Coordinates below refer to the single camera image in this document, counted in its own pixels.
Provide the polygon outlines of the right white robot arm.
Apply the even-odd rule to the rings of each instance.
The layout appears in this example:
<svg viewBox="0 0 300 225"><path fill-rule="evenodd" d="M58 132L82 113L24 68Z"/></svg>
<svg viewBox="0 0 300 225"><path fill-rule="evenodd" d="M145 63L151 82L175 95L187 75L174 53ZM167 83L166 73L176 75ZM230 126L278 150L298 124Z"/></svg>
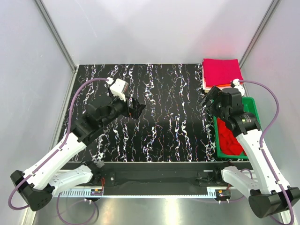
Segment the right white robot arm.
<svg viewBox="0 0 300 225"><path fill-rule="evenodd" d="M244 149L256 181L229 165L213 173L214 183L226 183L238 189L247 199L258 218L292 210L300 199L300 189L291 187L278 169L262 137L257 117L245 112L242 94L237 88L214 86L200 103L208 112L221 119Z"/></svg>

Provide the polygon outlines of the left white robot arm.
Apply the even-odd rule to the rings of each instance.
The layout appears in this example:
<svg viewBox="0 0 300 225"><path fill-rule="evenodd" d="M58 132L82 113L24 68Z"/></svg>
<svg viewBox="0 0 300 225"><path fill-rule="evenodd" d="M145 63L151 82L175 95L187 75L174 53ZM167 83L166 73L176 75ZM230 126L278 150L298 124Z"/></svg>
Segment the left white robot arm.
<svg viewBox="0 0 300 225"><path fill-rule="evenodd" d="M74 155L84 150L104 132L104 128L118 117L138 119L145 105L133 99L102 96L87 104L85 113L78 118L66 135L40 161L26 171L16 170L10 178L27 206L32 211L45 207L53 196L80 184L97 185L101 181L100 167L91 162L83 162L79 167L65 174L57 175Z"/></svg>

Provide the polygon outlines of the red t shirt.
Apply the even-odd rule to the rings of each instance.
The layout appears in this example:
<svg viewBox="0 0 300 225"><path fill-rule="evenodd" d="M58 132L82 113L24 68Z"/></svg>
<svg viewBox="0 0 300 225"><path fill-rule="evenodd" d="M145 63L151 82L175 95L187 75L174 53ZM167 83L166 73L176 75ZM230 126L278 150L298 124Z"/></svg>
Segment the red t shirt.
<svg viewBox="0 0 300 225"><path fill-rule="evenodd" d="M217 119L217 130L222 153L235 156L239 156L242 153L245 154L236 137L233 136L232 132L225 126L225 123L221 119Z"/></svg>

